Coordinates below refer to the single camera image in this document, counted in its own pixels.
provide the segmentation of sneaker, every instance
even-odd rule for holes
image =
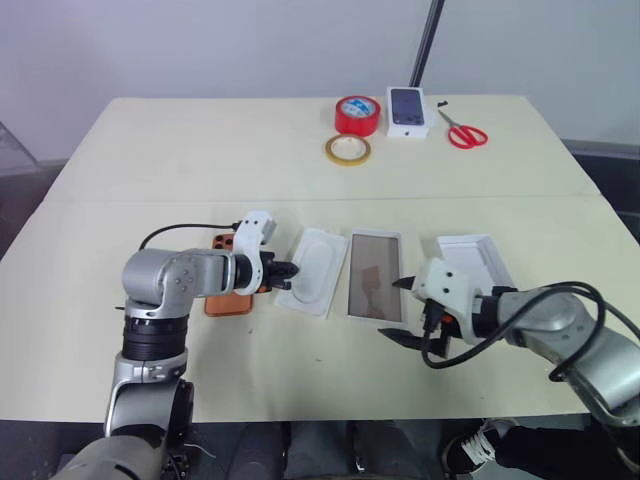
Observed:
[[[495,446],[517,425],[513,418],[492,418],[477,431],[454,437],[442,451],[442,468],[453,475],[477,472],[485,463],[496,459]]]

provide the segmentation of metal pole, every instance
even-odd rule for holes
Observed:
[[[436,36],[436,28],[438,28],[438,21],[440,21],[443,6],[444,0],[431,0],[427,22],[424,25],[422,40],[420,40],[420,47],[418,48],[418,55],[416,56],[416,63],[413,67],[413,73],[411,74],[411,81],[409,82],[410,87],[420,86],[424,66],[427,64],[431,44],[433,43],[433,38]]]

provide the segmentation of red tape roll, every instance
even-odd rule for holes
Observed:
[[[336,130],[367,137],[376,131],[380,118],[380,104],[362,95],[345,97],[336,103]]]

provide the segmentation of tape roll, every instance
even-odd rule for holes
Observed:
[[[369,142],[358,135],[350,134],[330,138],[324,150],[329,160],[343,167],[362,165],[371,154]]]
[[[340,133],[367,137],[376,131],[380,104],[362,95],[345,97],[336,103],[335,127]]]

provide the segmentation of red scissors handle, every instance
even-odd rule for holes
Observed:
[[[489,136],[482,130],[469,125],[460,125],[449,128],[449,141],[458,148],[468,150],[469,148],[484,145],[489,140]]]

